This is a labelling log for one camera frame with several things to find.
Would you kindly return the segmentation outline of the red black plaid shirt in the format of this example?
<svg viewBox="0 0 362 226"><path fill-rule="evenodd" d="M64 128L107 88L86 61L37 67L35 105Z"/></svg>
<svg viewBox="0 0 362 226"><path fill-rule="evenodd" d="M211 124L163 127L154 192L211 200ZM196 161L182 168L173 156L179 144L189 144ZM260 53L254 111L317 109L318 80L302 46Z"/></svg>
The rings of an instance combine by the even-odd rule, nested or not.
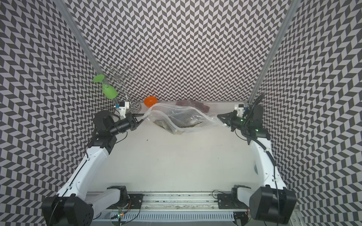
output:
<svg viewBox="0 0 362 226"><path fill-rule="evenodd" d="M202 111L203 113L208 113L210 110L210 107L208 105L205 105L204 103L201 103L199 101L194 101L194 100L179 100L176 102L177 106L189 106L189 107L194 107L200 111Z"/></svg>

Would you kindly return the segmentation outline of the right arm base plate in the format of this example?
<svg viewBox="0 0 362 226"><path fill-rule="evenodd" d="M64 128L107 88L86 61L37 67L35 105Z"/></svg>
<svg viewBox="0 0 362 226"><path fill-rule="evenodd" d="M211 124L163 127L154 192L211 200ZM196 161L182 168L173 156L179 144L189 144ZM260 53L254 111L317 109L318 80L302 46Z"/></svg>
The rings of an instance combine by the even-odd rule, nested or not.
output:
<svg viewBox="0 0 362 226"><path fill-rule="evenodd" d="M231 194L217 194L218 208L221 210L247 210L248 206L240 202L237 198L232 198Z"/></svg>

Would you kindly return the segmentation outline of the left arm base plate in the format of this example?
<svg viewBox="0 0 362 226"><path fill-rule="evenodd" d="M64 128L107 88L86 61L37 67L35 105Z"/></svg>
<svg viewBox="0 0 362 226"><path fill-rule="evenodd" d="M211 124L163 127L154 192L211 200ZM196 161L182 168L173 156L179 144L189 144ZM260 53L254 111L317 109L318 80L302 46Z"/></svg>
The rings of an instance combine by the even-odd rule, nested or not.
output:
<svg viewBox="0 0 362 226"><path fill-rule="evenodd" d="M127 198L122 198L109 209L126 208L127 210L139 210L143 203L144 194L135 193L129 194Z"/></svg>

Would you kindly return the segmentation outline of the orange bowl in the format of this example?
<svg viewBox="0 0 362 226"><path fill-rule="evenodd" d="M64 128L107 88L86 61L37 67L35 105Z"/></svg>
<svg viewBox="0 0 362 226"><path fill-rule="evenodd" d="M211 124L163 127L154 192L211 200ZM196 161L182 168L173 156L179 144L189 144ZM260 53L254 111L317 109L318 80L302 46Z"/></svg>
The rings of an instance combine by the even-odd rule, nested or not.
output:
<svg viewBox="0 0 362 226"><path fill-rule="evenodd" d="M146 107L150 108L157 103L157 98L154 96L147 97L144 99L143 103Z"/></svg>

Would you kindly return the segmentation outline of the aluminium front rail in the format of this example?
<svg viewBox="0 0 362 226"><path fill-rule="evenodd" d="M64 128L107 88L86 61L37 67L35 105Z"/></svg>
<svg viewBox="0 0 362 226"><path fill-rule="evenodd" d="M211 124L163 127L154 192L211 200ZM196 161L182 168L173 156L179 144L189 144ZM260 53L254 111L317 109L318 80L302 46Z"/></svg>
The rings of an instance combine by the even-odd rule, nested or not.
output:
<svg viewBox="0 0 362 226"><path fill-rule="evenodd" d="M217 204L217 194L231 194L230 192L191 192L191 193L177 193L177 192L147 192L141 193L144 194L143 203L140 209L149 210L149 211L217 211L221 210L218 208ZM237 198L236 194L231 194L232 198ZM117 203L120 198L113 196L111 198L110 204L113 205ZM241 201L249 207L249 198L245 201ZM109 209L109 207L103 208L103 211L106 210L119 210L120 212L126 212L126 208L118 209ZM247 211L247 210L221 210L221 211Z"/></svg>

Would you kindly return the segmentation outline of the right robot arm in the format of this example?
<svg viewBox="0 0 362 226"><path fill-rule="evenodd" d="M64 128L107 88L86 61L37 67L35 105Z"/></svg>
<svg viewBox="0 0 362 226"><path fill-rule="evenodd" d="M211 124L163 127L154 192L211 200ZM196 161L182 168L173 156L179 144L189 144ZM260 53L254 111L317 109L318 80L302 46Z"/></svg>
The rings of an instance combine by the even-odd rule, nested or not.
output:
<svg viewBox="0 0 362 226"><path fill-rule="evenodd" d="M244 204L254 220L288 224L297 203L296 193L289 190L277 169L272 153L271 136L263 127L264 108L253 104L241 113L241 105L237 105L230 113L219 114L217 118L232 132L239 130L246 138L255 160L258 175L258 186L235 185L231 196L234 206Z"/></svg>

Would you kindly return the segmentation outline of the chrome glass holder stand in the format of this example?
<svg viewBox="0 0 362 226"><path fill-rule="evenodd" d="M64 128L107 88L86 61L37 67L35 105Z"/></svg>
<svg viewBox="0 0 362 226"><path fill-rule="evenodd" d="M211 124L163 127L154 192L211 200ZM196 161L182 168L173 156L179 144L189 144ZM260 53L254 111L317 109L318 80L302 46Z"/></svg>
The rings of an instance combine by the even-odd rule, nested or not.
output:
<svg viewBox="0 0 362 226"><path fill-rule="evenodd" d="M129 102L130 112L137 114L141 111L141 105L139 102L134 101L129 92L129 88L126 84L126 80L134 77L133 73L130 71L129 66L125 67L110 67L110 80L116 86L116 90L122 93L124 101Z"/></svg>

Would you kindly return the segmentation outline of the green plastic wine glass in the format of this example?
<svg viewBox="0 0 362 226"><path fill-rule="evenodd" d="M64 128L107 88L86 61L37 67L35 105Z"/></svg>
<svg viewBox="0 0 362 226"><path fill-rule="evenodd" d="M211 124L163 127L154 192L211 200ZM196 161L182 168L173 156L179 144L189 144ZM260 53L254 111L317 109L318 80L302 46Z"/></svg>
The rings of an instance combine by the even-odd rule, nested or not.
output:
<svg viewBox="0 0 362 226"><path fill-rule="evenodd" d="M105 75L98 74L93 78L94 83L100 83L102 92L107 99L115 99L118 96L116 89L106 80Z"/></svg>

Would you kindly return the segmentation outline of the yellow plaid shirt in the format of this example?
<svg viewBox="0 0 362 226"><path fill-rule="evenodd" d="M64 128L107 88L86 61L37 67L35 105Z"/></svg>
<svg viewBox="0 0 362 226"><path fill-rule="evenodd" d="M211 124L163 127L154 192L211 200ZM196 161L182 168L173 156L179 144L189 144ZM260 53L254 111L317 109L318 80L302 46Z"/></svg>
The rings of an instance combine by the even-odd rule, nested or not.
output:
<svg viewBox="0 0 362 226"><path fill-rule="evenodd" d="M202 121L184 116L167 116L167 119L165 117L161 118L159 116L158 119L153 121L153 123L167 132L176 135L182 134L184 132L179 129L197 127L202 123Z"/></svg>

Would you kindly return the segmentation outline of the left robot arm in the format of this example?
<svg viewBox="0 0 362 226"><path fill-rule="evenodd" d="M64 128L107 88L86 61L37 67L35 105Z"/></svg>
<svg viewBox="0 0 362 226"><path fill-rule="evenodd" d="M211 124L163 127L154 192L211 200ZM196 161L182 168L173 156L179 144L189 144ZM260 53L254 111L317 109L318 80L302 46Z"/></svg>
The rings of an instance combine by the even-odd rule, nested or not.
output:
<svg viewBox="0 0 362 226"><path fill-rule="evenodd" d="M95 129L81 163L57 194L42 202L41 210L48 226L89 226L112 205L131 206L125 186L111 186L88 201L86 196L99 168L110 156L117 142L116 136L136 130L143 122L138 120L141 116L127 113L123 119L115 120L116 115L108 110L95 114Z"/></svg>

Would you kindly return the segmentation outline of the clear plastic vacuum bag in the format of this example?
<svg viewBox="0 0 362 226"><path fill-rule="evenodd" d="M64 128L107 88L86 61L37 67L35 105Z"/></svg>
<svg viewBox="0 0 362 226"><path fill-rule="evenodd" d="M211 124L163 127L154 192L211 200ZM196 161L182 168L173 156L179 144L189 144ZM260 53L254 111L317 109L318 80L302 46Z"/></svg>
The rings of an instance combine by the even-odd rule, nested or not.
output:
<svg viewBox="0 0 362 226"><path fill-rule="evenodd" d="M204 113L193 106L164 103L154 104L144 113L142 119L174 135L200 132L223 126L216 114Z"/></svg>

